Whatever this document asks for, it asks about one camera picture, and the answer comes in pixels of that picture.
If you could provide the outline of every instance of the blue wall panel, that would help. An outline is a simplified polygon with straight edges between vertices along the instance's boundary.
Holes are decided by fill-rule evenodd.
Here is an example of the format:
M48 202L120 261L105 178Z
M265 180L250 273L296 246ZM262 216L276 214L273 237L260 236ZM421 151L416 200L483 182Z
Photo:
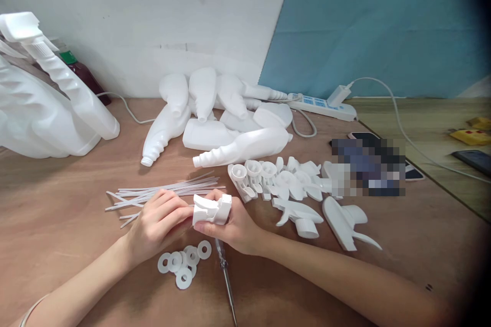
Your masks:
M259 83L325 98L370 76L397 96L454 97L490 72L479 15L474 0L284 0Z

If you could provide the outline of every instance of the brown glass bottle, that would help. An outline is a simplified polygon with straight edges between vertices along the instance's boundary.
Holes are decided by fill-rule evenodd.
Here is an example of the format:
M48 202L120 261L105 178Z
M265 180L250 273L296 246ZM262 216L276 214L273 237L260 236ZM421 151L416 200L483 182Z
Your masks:
M75 58L75 56L73 56L71 51L60 52L60 57L65 62L65 64L67 64L70 70L73 71L77 75L77 77L79 77L82 82L84 82L86 86L89 87L92 92L94 92L95 95L104 92L88 67L86 67L85 64L79 62ZM99 100L101 100L104 106L107 106L111 103L111 99L108 95L99 96Z

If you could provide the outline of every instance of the wooden table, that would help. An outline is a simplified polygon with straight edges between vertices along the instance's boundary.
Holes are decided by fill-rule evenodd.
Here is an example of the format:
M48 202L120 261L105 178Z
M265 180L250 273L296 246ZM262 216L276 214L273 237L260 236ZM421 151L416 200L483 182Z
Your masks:
M491 185L432 164L404 141L390 99L351 99L360 121L386 139L406 146L406 156L443 188L478 215L491 222ZM477 149L491 154L491 146L468 146L448 135L449 129L466 129L477 116L491 118L491 99L398 99L400 119L406 134L430 158L452 169L489 180L479 171L451 155Z
M156 116L164 105L162 100L134 99L129 104L140 119ZM153 167L143 167L140 159L149 124L136 124L122 101L113 101L109 109L121 123L121 134L112 141L101 141L85 157L36 160L10 151L0 154L0 325L18 318L126 233L127 228L119 229L119 213L104 213L112 203L105 191L170 184L208 171L194 168L191 157L199 151L184 148L179 138L170 142ZM283 158L292 155L300 162L321 163L331 159L329 140L365 130L358 122L310 116L318 127L317 137L294 136L281 152ZM300 130L308 131L301 116L295 114L295 119ZM229 193L237 195L225 167L215 168L215 175ZM322 213L320 203L304 202ZM430 284L434 294L450 302L469 294L471 276L480 261L479 242L488 225L433 181L408 184L405 197L345 198L341 204L356 204L366 212L368 223L357 225L357 231L384 249L357 243L359 250L350 256L393 271L422 289ZM275 226L282 212L270 203L256 200L246 207L263 228L342 252L326 222L317 225L318 239L306 240L297 236L291 221ZM197 245L203 238L191 229L168 250ZM228 246L226 251L240 326L370 324L284 267ZM158 257L117 283L82 325L233 325L215 250L200 262L192 285L184 291L176 287L173 275L158 272Z

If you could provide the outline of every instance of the charger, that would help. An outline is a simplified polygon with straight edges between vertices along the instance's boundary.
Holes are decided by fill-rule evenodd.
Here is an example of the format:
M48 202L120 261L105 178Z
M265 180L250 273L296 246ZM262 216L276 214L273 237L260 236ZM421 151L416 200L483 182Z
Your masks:
M350 95L351 89L349 88L351 85L352 83L348 84L347 86L339 85L327 99L327 106L339 107L346 97Z

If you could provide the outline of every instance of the wrist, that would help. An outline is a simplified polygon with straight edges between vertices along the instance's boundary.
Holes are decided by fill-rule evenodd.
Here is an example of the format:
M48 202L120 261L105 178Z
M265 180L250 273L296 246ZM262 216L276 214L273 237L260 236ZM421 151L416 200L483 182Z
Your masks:
M121 267L122 272L128 273L138 265L133 259L133 253L128 241L128 234L125 234L116 240L113 248L115 260Z
M270 249L273 247L274 237L277 236L272 232L261 229L256 241L255 255L269 258Z

